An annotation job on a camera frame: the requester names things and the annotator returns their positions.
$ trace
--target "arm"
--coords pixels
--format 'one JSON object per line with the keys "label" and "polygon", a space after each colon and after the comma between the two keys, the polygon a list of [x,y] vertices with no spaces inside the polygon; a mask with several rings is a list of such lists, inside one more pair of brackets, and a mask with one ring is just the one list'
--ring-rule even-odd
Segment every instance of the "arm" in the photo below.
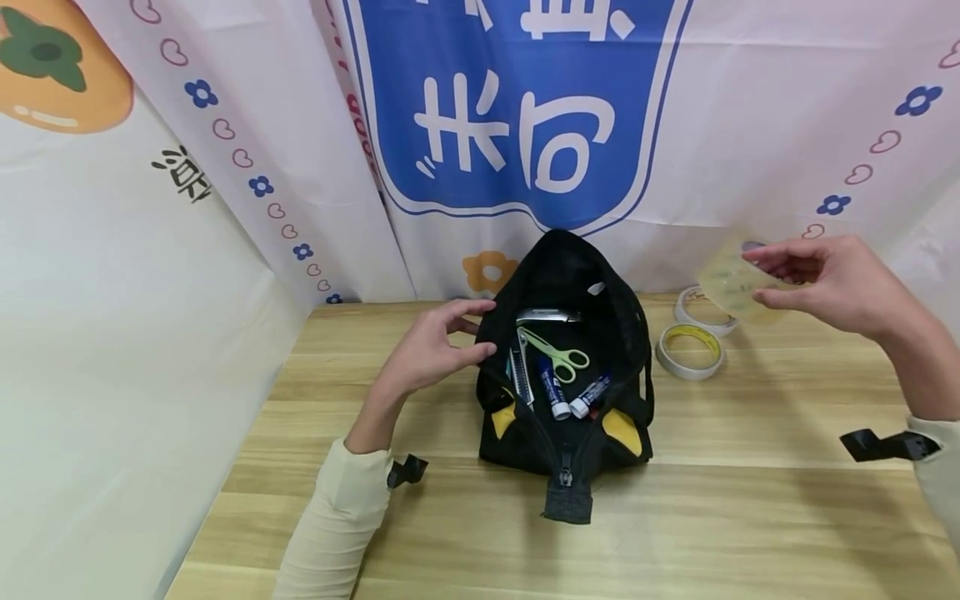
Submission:
{"label": "arm", "polygon": [[915,470],[960,556],[960,349],[947,329],[856,237],[791,240],[743,257],[771,275],[810,284],[758,290],[758,302],[809,313],[886,352],[910,409],[909,428],[941,447]]}
{"label": "arm", "polygon": [[345,439],[330,448],[317,488],[283,556],[274,600],[348,599],[364,552],[390,501],[389,448],[407,397],[496,351],[493,344],[450,345],[454,331],[476,333],[467,314],[491,300],[456,300],[417,317],[387,359]]}
{"label": "arm", "polygon": [[897,371],[911,431],[942,448],[915,464],[926,501],[960,556],[960,349],[925,309],[878,340]]}

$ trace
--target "black buckle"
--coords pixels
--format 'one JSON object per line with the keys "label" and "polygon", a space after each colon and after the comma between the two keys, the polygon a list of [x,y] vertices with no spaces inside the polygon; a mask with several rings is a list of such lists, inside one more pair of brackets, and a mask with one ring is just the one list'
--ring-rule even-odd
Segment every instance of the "black buckle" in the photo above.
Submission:
{"label": "black buckle", "polygon": [[913,431],[903,431],[881,439],[873,429],[860,429],[840,436],[840,442],[857,463],[889,458],[916,462],[940,451],[939,444]]}
{"label": "black buckle", "polygon": [[387,488],[395,490],[405,483],[411,485],[419,483],[423,478],[423,472],[426,471],[426,466],[429,464],[413,454],[407,456],[406,462],[402,465],[394,461],[394,466],[390,469],[390,474],[387,475]]}

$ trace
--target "tape roll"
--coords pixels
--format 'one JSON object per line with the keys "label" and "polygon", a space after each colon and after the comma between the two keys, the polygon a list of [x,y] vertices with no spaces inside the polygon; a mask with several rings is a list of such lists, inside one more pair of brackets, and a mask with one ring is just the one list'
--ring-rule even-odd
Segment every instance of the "tape roll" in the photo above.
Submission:
{"label": "tape roll", "polygon": [[[710,354],[713,356],[712,364],[705,369],[693,369],[691,367],[681,365],[672,356],[670,356],[670,351],[666,349],[666,344],[673,338],[680,336],[696,338],[703,342],[710,351]],[[701,379],[707,379],[708,377],[713,376],[713,374],[720,369],[720,365],[723,364],[724,359],[723,347],[720,346],[720,340],[699,325],[689,323],[675,324],[667,327],[660,335],[660,339],[657,341],[657,349],[655,354],[657,355],[657,361],[663,366],[664,369],[666,369],[670,374],[675,375],[680,379],[686,379],[687,381],[700,381]]]}
{"label": "tape roll", "polygon": [[704,294],[699,285],[694,285],[693,287],[683,290],[680,294],[680,297],[677,298],[677,304],[673,307],[674,319],[677,320],[677,323],[695,324],[703,329],[706,329],[716,337],[722,338],[736,329],[736,326],[740,324],[740,321],[736,317],[730,317],[730,315],[728,315],[729,318],[727,322],[723,324],[704,323],[703,321],[697,320],[686,310],[686,303],[690,300],[695,300],[697,298],[705,299],[706,297],[707,296]]}

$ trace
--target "green leaf illustration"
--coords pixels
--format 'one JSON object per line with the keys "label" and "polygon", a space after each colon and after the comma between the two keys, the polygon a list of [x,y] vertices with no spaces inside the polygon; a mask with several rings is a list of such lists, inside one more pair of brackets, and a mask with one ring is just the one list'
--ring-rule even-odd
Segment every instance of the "green leaf illustration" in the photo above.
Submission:
{"label": "green leaf illustration", "polygon": [[0,7],[11,36],[0,40],[0,64],[34,79],[49,77],[75,92],[86,91],[79,62],[84,50],[67,32],[39,25],[22,12]]}
{"label": "green leaf illustration", "polygon": [[75,62],[61,62],[50,69],[50,77],[64,87],[75,92],[86,91],[86,78],[80,66]]}
{"label": "green leaf illustration", "polygon": [[29,16],[10,7],[0,8],[0,16],[3,17],[3,21],[7,25],[7,31],[13,37],[29,37],[40,27]]}

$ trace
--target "cream sleeve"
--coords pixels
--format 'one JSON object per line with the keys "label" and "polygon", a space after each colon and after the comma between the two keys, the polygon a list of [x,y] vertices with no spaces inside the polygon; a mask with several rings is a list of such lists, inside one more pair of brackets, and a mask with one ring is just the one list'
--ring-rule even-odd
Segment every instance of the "cream sleeve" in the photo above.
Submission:
{"label": "cream sleeve", "polygon": [[317,475],[276,576],[274,600],[349,599],[390,501],[390,453],[356,455],[337,440]]}
{"label": "cream sleeve", "polygon": [[910,417],[910,431],[927,436],[940,451],[915,463],[926,501],[944,523],[953,551],[960,558],[960,422]]}

